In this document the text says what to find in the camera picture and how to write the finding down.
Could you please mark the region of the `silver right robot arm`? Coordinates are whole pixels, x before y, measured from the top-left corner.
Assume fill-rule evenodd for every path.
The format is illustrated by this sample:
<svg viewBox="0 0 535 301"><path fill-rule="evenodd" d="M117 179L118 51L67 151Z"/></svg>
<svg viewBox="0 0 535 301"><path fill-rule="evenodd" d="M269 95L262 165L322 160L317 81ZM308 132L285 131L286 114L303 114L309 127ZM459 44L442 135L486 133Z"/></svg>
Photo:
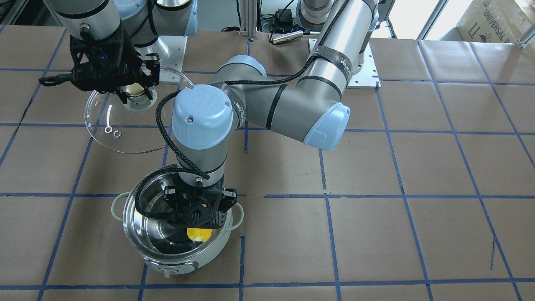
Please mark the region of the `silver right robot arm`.
<svg viewBox="0 0 535 301"><path fill-rule="evenodd" d="M46 87L70 82L81 91L124 95L124 87L144 91L159 84L163 53L140 54L160 36L197 33L195 0L52 0L50 5L70 34L73 68L42 77Z"/></svg>

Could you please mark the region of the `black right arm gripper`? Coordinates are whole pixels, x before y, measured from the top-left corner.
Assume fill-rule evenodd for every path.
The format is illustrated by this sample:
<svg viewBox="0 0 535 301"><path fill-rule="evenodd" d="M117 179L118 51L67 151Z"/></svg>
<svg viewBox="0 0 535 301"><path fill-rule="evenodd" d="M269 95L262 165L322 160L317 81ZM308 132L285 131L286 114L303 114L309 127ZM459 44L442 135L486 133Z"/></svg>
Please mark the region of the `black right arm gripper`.
<svg viewBox="0 0 535 301"><path fill-rule="evenodd" d="M71 82L81 91L122 93L122 87L138 83L144 92L159 84L159 56L143 60L130 36L120 23L111 36L96 40L89 25L82 24L82 38L70 37L69 50L74 67L68 74L42 77L42 86L52 87Z"/></svg>

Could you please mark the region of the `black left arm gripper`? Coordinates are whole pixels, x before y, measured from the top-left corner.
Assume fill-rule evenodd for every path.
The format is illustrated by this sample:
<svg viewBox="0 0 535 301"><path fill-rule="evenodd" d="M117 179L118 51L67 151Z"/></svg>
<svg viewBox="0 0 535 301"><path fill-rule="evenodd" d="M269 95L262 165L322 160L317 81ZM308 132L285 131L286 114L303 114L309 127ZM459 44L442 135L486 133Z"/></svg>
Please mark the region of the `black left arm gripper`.
<svg viewBox="0 0 535 301"><path fill-rule="evenodd" d="M194 188L190 193L176 186L166 186L163 200L171 208L163 213L163 221L172 227L219 229L237 203L236 189Z"/></svg>

